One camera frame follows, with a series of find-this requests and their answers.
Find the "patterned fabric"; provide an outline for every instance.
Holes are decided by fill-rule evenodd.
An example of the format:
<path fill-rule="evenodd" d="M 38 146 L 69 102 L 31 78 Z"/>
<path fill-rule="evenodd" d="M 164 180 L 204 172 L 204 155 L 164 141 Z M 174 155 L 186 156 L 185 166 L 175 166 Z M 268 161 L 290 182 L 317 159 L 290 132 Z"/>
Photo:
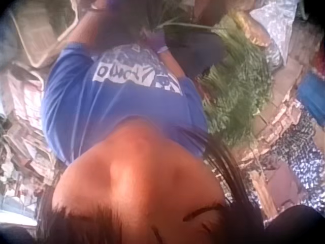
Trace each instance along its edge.
<path fill-rule="evenodd" d="M 322 186 L 325 161 L 313 141 L 315 132 L 311 121 L 311 115 L 303 110 L 299 123 L 291 126 L 260 161 L 264 170 L 272 169 L 270 156 L 288 163 L 308 194 L 301 204 L 325 215 L 325 187 Z"/>

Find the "bracelet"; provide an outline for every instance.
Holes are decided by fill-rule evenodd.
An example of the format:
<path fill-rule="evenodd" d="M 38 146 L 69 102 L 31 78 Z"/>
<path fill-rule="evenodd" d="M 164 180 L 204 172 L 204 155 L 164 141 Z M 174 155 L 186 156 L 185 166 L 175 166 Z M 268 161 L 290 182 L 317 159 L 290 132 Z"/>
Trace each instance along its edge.
<path fill-rule="evenodd" d="M 164 46 L 164 47 L 160 48 L 160 49 L 157 51 L 157 53 L 160 54 L 160 53 L 162 53 L 162 52 L 166 52 L 168 49 L 169 49 L 168 46 Z"/>

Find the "dark hair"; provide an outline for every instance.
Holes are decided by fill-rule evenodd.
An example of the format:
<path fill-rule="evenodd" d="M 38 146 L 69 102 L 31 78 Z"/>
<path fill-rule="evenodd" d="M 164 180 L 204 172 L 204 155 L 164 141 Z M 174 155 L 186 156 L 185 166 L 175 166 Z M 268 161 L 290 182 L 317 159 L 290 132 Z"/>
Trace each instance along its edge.
<path fill-rule="evenodd" d="M 227 147 L 206 133 L 177 130 L 198 148 L 205 148 L 206 162 L 222 175 L 232 194 L 232 201 L 220 206 L 220 228 L 212 233 L 215 243 L 265 243 L 261 211 L 249 201 L 240 170 Z M 39 243 L 121 243 L 121 224 L 111 210 L 94 209 L 91 218 L 75 216 L 67 214 L 65 209 L 52 211 L 51 199 L 47 197 L 41 213 L 37 230 Z"/>

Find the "eyebrow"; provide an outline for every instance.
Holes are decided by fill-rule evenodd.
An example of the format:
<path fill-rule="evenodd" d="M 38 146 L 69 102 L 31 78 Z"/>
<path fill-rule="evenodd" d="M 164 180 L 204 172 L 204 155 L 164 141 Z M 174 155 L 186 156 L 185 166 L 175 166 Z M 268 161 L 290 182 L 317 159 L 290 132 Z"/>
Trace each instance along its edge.
<path fill-rule="evenodd" d="M 202 207 L 198 210 L 195 210 L 189 214 L 187 214 L 184 218 L 183 221 L 187 222 L 187 221 L 191 221 L 193 219 L 195 219 L 197 216 L 204 214 L 205 212 L 209 212 L 209 211 L 221 211 L 223 209 L 223 206 L 221 204 L 216 204 L 216 205 L 211 205 L 211 206 L 206 206 L 206 207 Z"/>
<path fill-rule="evenodd" d="M 156 237 L 158 243 L 159 243 L 159 244 L 164 244 L 164 241 L 163 241 L 163 239 L 162 239 L 162 237 L 161 237 L 161 235 L 160 235 L 160 233 L 159 233 L 157 227 L 155 227 L 155 226 L 151 226 L 151 230 L 153 231 L 153 234 L 154 234 L 154 236 Z"/>

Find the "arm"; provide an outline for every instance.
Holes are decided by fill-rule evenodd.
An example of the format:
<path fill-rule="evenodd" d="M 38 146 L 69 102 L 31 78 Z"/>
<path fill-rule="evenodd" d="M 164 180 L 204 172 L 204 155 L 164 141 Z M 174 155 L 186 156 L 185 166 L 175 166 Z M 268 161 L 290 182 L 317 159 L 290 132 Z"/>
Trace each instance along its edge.
<path fill-rule="evenodd" d="M 185 78 L 186 75 L 178 62 L 174 59 L 165 42 L 165 34 L 163 30 L 156 33 L 145 32 L 147 36 L 147 44 L 155 51 L 167 69 L 177 78 Z"/>
<path fill-rule="evenodd" d="M 108 18 L 106 0 L 96 0 L 93 4 L 98 11 L 88 11 L 68 38 L 69 43 L 81 43 L 92 47 L 98 34 L 99 25 Z"/>
<path fill-rule="evenodd" d="M 166 65 L 169 71 L 176 76 L 177 79 L 186 77 L 183 69 L 179 66 L 178 62 L 174 59 L 169 50 L 158 54 L 161 61 Z"/>

